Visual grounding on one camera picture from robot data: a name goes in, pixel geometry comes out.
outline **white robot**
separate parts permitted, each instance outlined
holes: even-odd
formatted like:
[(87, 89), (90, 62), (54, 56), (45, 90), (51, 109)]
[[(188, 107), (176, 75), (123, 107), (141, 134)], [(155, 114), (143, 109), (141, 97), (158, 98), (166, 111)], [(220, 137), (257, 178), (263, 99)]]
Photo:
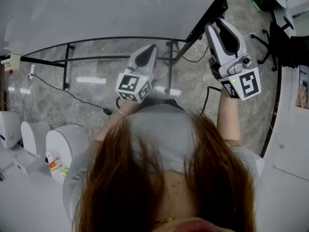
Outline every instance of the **white robot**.
[(123, 100), (141, 103), (150, 92), (157, 55), (158, 47), (155, 44), (132, 54), (124, 73), (119, 74), (116, 85), (116, 92)]
[(244, 101), (261, 93), (259, 70), (252, 68), (245, 39), (227, 21), (219, 18), (215, 22), (220, 33), (211, 24), (205, 26), (213, 76), (221, 82), (230, 98)]
[[(241, 33), (230, 23), (218, 18), (217, 29), (212, 24), (205, 26), (213, 76), (221, 82), (232, 99), (246, 100), (261, 93), (258, 68), (252, 68), (252, 60)], [(120, 73), (116, 92), (121, 99), (141, 103), (152, 89), (152, 72), (156, 65), (158, 49), (152, 44), (135, 52), (128, 67)]]

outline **power cord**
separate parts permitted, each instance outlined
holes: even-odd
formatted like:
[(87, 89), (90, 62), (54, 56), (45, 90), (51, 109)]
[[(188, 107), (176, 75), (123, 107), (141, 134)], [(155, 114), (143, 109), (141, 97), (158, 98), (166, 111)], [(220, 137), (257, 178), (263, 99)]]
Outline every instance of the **power cord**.
[[(177, 46), (177, 49), (178, 49), (178, 51), (175, 51), (175, 50), (173, 50), (173, 52), (174, 53), (179, 53), (180, 52), (180, 50), (179, 50), (179, 47), (178, 47), (178, 43), (176, 43), (176, 46)], [(189, 61), (189, 62), (191, 62), (191, 63), (198, 63), (198, 62), (200, 62), (203, 58), (204, 58), (204, 56), (206, 55), (206, 52), (207, 52), (207, 50), (208, 50), (208, 48), (209, 48), (209, 45), (207, 46), (207, 48), (206, 48), (206, 50), (205, 50), (205, 52), (204, 52), (204, 55), (199, 59), (199, 60), (189, 60), (189, 59), (187, 59), (185, 56), (182, 56), (185, 60), (187, 60), (187, 61)], [(165, 57), (165, 55), (167, 54), (167, 53), (170, 53), (170, 51), (167, 51), (167, 52), (165, 52), (164, 54), (163, 54), (163, 58)], [(166, 63), (166, 60), (163, 60), (164, 61), (164, 63), (167, 65), (167, 66), (170, 66), (170, 64), (168, 64), (168, 63)]]
[(24, 95), (24, 98), (23, 98), (23, 102), (22, 102), (22, 106), (21, 106), (21, 114), (22, 114), (22, 116), (23, 116), (23, 121), (25, 121), (25, 115), (27, 115), (27, 114), (30, 113), (30, 110), (31, 110), (31, 108), (32, 108), (32, 106), (33, 106), (33, 92), (32, 92), (32, 90), (30, 89), (30, 92), (31, 92), (31, 106), (30, 106), (28, 112), (26, 112), (26, 113), (24, 114), (24, 101), (25, 101), (26, 95), (28, 94), (28, 90), (29, 90), (30, 84), (31, 84), (31, 82), (32, 82), (32, 80), (33, 80), (33, 79), (31, 79), (30, 82), (28, 83), (28, 76), (30, 76), (30, 74), (27, 75), (27, 84), (28, 84), (28, 87), (27, 87), (27, 89), (26, 89), (26, 92), (25, 92), (25, 95)]
[(117, 106), (118, 109), (120, 109), (120, 106), (119, 106), (119, 103), (118, 103), (119, 100), (120, 100), (120, 97), (118, 96), (117, 99), (116, 99), (116, 106)]
[(57, 90), (60, 90), (60, 91), (63, 91), (63, 92), (68, 93), (68, 94), (71, 95), (73, 98), (75, 98), (76, 100), (80, 101), (81, 103), (90, 104), (90, 105), (96, 106), (96, 107), (98, 107), (98, 108), (103, 109), (103, 112), (104, 112), (106, 115), (108, 115), (108, 116), (112, 115), (111, 110), (109, 110), (108, 108), (104, 108), (104, 107), (95, 105), (95, 104), (90, 103), (90, 102), (82, 101), (82, 100), (78, 99), (77, 97), (75, 97), (74, 95), (72, 95), (70, 92), (68, 92), (68, 91), (66, 91), (66, 90), (62, 90), (62, 89), (60, 89), (60, 88), (51, 86), (50, 84), (48, 84), (47, 82), (45, 82), (44, 80), (42, 80), (42, 79), (41, 79), (40, 77), (38, 77), (37, 75), (34, 75), (34, 74), (31, 74), (31, 75), (32, 75), (32, 76), (35, 76), (35, 77), (37, 77), (37, 78), (39, 78), (42, 82), (44, 82), (44, 83), (45, 83), (46, 85), (48, 85), (49, 87), (52, 87), (52, 88), (54, 88), (54, 89), (57, 89)]
[(216, 87), (213, 87), (213, 86), (208, 86), (207, 87), (207, 95), (206, 95), (206, 99), (205, 99), (205, 102), (204, 102), (204, 106), (203, 106), (203, 109), (202, 109), (202, 112), (201, 112), (201, 115), (204, 113), (205, 111), (205, 107), (206, 107), (206, 104), (207, 104), (207, 101), (208, 101), (208, 96), (209, 96), (209, 89), (213, 89), (213, 90), (217, 90), (219, 92), (221, 92), (221, 89), (219, 88), (216, 88)]

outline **power strip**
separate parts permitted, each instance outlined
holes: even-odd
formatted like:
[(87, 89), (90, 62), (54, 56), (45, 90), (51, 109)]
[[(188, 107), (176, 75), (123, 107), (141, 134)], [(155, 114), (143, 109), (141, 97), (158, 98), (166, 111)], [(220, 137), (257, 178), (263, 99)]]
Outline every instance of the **power strip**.
[(31, 65), (31, 70), (30, 70), (30, 79), (33, 79), (34, 71), (35, 71), (35, 64)]

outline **marble floor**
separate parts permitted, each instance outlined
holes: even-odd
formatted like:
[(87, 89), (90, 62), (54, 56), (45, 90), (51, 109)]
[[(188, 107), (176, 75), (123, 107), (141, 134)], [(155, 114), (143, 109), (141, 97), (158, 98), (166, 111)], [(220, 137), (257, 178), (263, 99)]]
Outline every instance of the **marble floor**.
[[(229, 9), (225, 13), (225, 19), (233, 24), (245, 37), (248, 52), (256, 65), (258, 59), (262, 59), (266, 49), (256, 40), (250, 38), (254, 33), (266, 40), (262, 29), (268, 29), (271, 15), (265, 12), (257, 12), (251, 4), (251, 0), (227, 0)], [(70, 57), (89, 57), (103, 55), (130, 55), (142, 46), (157, 44), (159, 56), (168, 51), (165, 41), (157, 40), (104, 40), (74, 44), (75, 49)], [(197, 60), (205, 52), (208, 43), (205, 35), (201, 41), (197, 41), (185, 54), (187, 59)], [(45, 60), (64, 58), (65, 46), (52, 48), (33, 54), (31, 57), (39, 57)], [(198, 63), (191, 63), (181, 59), (172, 72), (172, 94), (164, 93), (168, 83), (168, 67), (163, 61), (158, 60), (155, 69), (155, 77), (158, 80), (150, 96), (156, 98), (173, 97), (178, 100), (180, 106), (187, 111), (200, 111), (206, 98), (207, 86), (220, 87), (220, 84), (211, 74), (208, 59), (210, 52)], [(114, 91), (118, 74), (123, 72), (127, 60), (87, 60), (75, 61), (68, 64), (67, 82), (70, 84), (69, 92), (79, 99), (107, 107), (116, 111), (115, 100), (117, 94)], [(271, 71), (272, 62), (267, 60), (259, 66), (262, 93), (257, 98), (239, 102), (239, 117), (242, 129), (242, 145), (261, 153), (266, 134), (269, 129), (277, 86), (277, 73)], [(28, 122), (40, 120), (47, 121), (51, 128), (78, 124), (82, 126), (92, 139), (98, 130), (107, 122), (108, 116), (97, 107), (83, 104), (73, 99), (69, 94), (47, 86), (38, 78), (34, 78), (25, 94), (29, 79), (31, 63), (22, 62), (20, 70), (13, 74), (3, 73), (5, 82), (2, 90), (7, 92), (7, 101), (10, 109), (22, 112), (22, 101), (25, 96), (23, 113)], [(45, 65), (38, 65), (35, 74), (47, 83), (62, 88), (63, 69)], [(80, 82), (78, 77), (105, 78), (105, 84)], [(220, 93), (210, 90), (209, 100), (205, 113), (216, 121)]]

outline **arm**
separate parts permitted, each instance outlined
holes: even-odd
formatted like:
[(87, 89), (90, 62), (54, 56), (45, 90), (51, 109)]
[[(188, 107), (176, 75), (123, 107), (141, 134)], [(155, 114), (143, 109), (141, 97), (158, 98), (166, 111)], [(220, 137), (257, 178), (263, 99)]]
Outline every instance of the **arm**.
[(218, 108), (217, 129), (231, 147), (239, 147), (240, 122), (238, 101), (229, 98), (224, 88), (221, 91)]
[[(127, 101), (121, 108), (120, 111), (123, 112), (125, 115), (129, 116), (131, 114), (134, 114), (137, 112), (139, 108), (138, 103), (129, 102)], [(125, 115), (120, 113), (119, 111), (116, 112), (116, 114), (102, 127), (102, 129), (97, 133), (94, 140), (88, 147), (88, 149), (94, 149), (96, 150), (98, 146), (103, 142), (107, 132), (115, 125), (117, 122), (125, 117)]]

